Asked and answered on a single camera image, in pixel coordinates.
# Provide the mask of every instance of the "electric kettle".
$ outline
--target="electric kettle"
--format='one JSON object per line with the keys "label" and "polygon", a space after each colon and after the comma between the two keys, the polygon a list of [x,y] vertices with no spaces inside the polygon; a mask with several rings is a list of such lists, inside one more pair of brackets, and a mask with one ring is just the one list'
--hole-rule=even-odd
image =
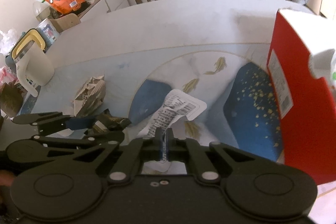
{"label": "electric kettle", "polygon": [[34,97],[38,96],[38,92],[27,78],[37,85],[46,85],[55,73],[52,63],[34,40],[19,51],[14,62],[20,84]]}

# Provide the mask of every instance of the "red box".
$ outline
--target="red box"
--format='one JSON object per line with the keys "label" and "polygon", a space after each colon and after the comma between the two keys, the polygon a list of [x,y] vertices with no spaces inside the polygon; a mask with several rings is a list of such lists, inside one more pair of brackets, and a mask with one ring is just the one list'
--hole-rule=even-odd
{"label": "red box", "polygon": [[267,66],[281,113],[285,164],[317,184],[336,180],[335,98],[328,81],[314,78],[310,70],[311,55],[329,48],[336,48],[334,22],[278,11]]}

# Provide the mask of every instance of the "white table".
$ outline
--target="white table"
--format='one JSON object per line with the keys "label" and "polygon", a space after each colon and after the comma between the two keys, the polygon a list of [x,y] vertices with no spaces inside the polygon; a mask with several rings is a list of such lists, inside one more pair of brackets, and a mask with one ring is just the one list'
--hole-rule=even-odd
{"label": "white table", "polygon": [[269,44],[280,8],[312,13],[307,7],[285,0],[159,0],[68,29],[47,55],[58,68],[158,48]]}
{"label": "white table", "polygon": [[[190,95],[207,103],[208,109],[200,117],[204,119],[219,98],[221,105],[226,102],[230,83],[242,66],[252,61],[266,70],[280,8],[311,13],[304,6],[284,0],[159,0],[82,22],[63,32],[47,52],[56,71],[41,88],[33,112],[73,114],[71,101],[83,83],[91,76],[105,75],[107,93],[101,108],[129,118],[137,91],[147,80],[182,90],[189,81],[199,79]],[[214,70],[220,57],[226,59],[225,70],[204,75]],[[133,108],[137,112],[141,107],[136,104]],[[138,124],[139,119],[133,118],[133,124]],[[220,140],[238,147],[226,118],[223,120],[217,131],[227,134]],[[265,134],[259,138],[265,140]],[[211,135],[199,142],[208,145],[213,139]],[[263,156],[276,160],[282,150],[281,143],[276,143],[281,140],[267,140],[276,151]]]}

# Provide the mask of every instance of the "barcode label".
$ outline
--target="barcode label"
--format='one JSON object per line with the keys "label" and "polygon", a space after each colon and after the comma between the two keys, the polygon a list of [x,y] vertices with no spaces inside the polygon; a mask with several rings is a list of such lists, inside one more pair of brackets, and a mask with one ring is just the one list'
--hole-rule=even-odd
{"label": "barcode label", "polygon": [[175,111],[167,108],[161,109],[157,114],[157,118],[154,119],[154,123],[152,123],[148,130],[148,136],[153,137],[157,127],[161,127],[163,131],[165,131],[176,115]]}
{"label": "barcode label", "polygon": [[196,106],[194,106],[191,103],[188,103],[184,108],[178,110],[177,114],[186,116],[188,113],[190,113],[191,111],[193,111],[195,108],[196,108]]}
{"label": "barcode label", "polygon": [[176,108],[182,106],[186,103],[185,100],[182,100],[178,95],[172,94],[165,100],[165,105],[171,108]]}
{"label": "barcode label", "polygon": [[76,0],[74,0],[73,2],[70,3],[70,7],[71,8],[74,7],[75,5],[77,5],[77,1]]}
{"label": "barcode label", "polygon": [[294,104],[284,71],[282,70],[280,62],[274,50],[272,50],[271,56],[269,58],[268,69],[271,73],[273,85],[277,94],[277,99],[280,107],[280,115],[281,118],[283,118],[293,107]]}

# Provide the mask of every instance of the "black robotic claw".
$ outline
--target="black robotic claw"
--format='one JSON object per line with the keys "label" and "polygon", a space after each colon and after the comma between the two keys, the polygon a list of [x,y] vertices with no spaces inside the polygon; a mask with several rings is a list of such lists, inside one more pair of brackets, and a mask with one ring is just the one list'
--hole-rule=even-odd
{"label": "black robotic claw", "polygon": [[304,172],[222,143],[178,140],[169,128],[167,159],[184,162],[188,174],[141,175],[144,162],[160,160],[162,143],[160,128],[127,146],[12,143],[6,161],[21,172],[11,187],[23,215],[17,224],[313,223],[307,214],[317,188]]}

